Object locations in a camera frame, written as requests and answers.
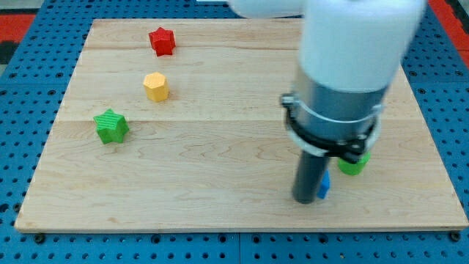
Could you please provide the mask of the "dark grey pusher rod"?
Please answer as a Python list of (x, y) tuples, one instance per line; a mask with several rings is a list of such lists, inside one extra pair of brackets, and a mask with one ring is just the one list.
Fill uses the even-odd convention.
[(328, 170), (329, 157), (318, 157), (303, 151), (300, 154), (292, 195), (302, 204), (312, 203), (317, 197), (325, 171)]

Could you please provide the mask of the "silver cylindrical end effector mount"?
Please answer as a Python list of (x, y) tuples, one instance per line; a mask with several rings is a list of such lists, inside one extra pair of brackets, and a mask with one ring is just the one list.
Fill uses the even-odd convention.
[(340, 90), (317, 82), (299, 67), (292, 91), (281, 96), (287, 133), (305, 153), (356, 164), (380, 135), (387, 89)]

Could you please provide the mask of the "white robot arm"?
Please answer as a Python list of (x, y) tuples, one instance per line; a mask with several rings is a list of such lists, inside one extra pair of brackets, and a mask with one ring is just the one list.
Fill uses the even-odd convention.
[(292, 188), (313, 202), (332, 157), (358, 163), (381, 131), (383, 98), (426, 9), (425, 0), (229, 0), (244, 18), (303, 17), (298, 66), (281, 96), (301, 149)]

